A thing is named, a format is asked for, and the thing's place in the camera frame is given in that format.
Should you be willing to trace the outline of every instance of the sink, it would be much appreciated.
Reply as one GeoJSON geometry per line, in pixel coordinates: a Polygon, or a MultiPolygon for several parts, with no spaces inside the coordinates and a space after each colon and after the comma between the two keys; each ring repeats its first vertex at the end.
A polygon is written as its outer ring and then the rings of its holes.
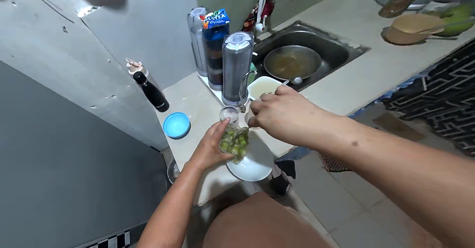
{"type": "Polygon", "coordinates": [[[316,51],[323,61],[320,68],[313,75],[304,79],[302,83],[288,85],[296,91],[302,91],[370,50],[364,46],[351,47],[339,41],[338,37],[333,34],[309,26],[302,21],[296,21],[254,46],[254,52],[258,54],[252,58],[252,62],[258,69],[256,78],[270,76],[264,68],[264,58],[272,50],[287,45],[309,47],[316,51]]]}

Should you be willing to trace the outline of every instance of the kitchen counter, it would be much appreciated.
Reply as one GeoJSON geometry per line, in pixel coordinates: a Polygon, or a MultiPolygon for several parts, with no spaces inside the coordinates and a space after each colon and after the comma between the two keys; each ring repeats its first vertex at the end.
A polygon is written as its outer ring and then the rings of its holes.
{"type": "MultiPolygon", "coordinates": [[[[324,0],[273,29],[278,31],[301,20],[336,34],[346,43],[371,48],[300,94],[327,111],[349,115],[475,38],[475,28],[472,27],[462,33],[458,40],[429,39],[421,45],[391,45],[381,38],[380,33],[391,24],[392,19],[379,17],[379,9],[380,6],[374,0],[324,0]]],[[[185,138],[167,138],[175,160],[182,169],[206,129],[219,120],[222,106],[196,73],[166,88],[163,93],[170,103],[170,109],[164,113],[157,112],[160,123],[172,112],[184,112],[190,116],[191,131],[185,138]]],[[[256,131],[276,157],[293,148],[272,138],[262,129],[256,131]]],[[[195,204],[207,202],[236,182],[238,179],[225,165],[217,166],[203,177],[195,204]]]]}

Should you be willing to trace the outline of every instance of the bowl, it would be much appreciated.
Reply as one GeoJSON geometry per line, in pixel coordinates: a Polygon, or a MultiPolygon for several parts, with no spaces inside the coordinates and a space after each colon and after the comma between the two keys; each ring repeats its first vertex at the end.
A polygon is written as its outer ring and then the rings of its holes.
{"type": "Polygon", "coordinates": [[[263,180],[274,167],[274,154],[255,132],[250,131],[248,136],[249,146],[244,159],[239,164],[228,161],[226,166],[236,178],[241,180],[263,180]]]}
{"type": "Polygon", "coordinates": [[[171,184],[175,182],[175,179],[178,177],[179,174],[180,170],[178,168],[177,162],[175,161],[175,159],[173,159],[167,167],[167,177],[168,180],[170,180],[171,184]]]}
{"type": "Polygon", "coordinates": [[[260,78],[254,80],[249,86],[247,86],[247,91],[249,93],[249,99],[255,101],[264,93],[270,93],[274,91],[277,87],[282,85],[282,82],[275,80],[269,76],[261,76],[260,78]]]}
{"type": "Polygon", "coordinates": [[[172,113],[163,122],[163,132],[174,140],[185,137],[190,129],[190,119],[184,113],[172,113]]]}
{"type": "Polygon", "coordinates": [[[420,32],[424,29],[429,29],[436,26],[442,26],[444,21],[433,15],[427,14],[409,14],[396,18],[391,26],[384,28],[381,33],[384,40],[396,45],[411,45],[417,44],[432,34],[444,31],[443,28],[432,29],[420,32]]]}

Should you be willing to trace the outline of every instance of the left hand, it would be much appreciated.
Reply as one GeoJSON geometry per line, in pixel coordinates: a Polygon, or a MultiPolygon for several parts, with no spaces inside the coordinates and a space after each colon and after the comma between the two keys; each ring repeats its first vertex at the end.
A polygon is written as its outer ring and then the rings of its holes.
{"type": "Polygon", "coordinates": [[[219,141],[228,124],[229,118],[226,118],[221,122],[213,124],[206,131],[205,136],[201,139],[188,161],[191,165],[201,171],[205,171],[209,167],[233,157],[232,154],[225,154],[219,149],[219,141]]]}

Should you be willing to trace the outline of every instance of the finger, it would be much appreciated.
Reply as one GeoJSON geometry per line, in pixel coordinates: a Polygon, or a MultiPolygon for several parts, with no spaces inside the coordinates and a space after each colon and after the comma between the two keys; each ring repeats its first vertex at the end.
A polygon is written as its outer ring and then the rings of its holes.
{"type": "Polygon", "coordinates": [[[276,89],[276,95],[285,95],[285,94],[292,94],[292,93],[298,93],[298,92],[296,92],[293,88],[288,87],[288,86],[279,86],[276,89]]]}
{"type": "Polygon", "coordinates": [[[263,105],[264,103],[262,101],[252,101],[249,107],[254,115],[258,115],[263,105]]]}
{"type": "Polygon", "coordinates": [[[221,123],[221,121],[214,123],[208,130],[206,130],[205,137],[211,137],[214,132],[216,131],[217,126],[221,123]]]}
{"type": "Polygon", "coordinates": [[[258,117],[257,116],[253,116],[253,117],[249,118],[249,121],[247,121],[247,125],[249,127],[260,127],[261,126],[258,122],[258,117]]]}
{"type": "Polygon", "coordinates": [[[264,93],[260,96],[261,101],[263,102],[270,102],[275,100],[278,96],[274,94],[264,93]]]}
{"type": "Polygon", "coordinates": [[[232,155],[232,154],[221,153],[221,158],[222,158],[221,160],[223,160],[223,161],[229,160],[233,157],[234,157],[234,155],[232,155]]]}
{"type": "Polygon", "coordinates": [[[221,140],[221,137],[223,136],[224,130],[226,129],[226,126],[229,124],[229,121],[231,119],[227,117],[223,121],[219,122],[214,130],[213,135],[211,136],[211,141],[213,142],[219,142],[221,140]]]}

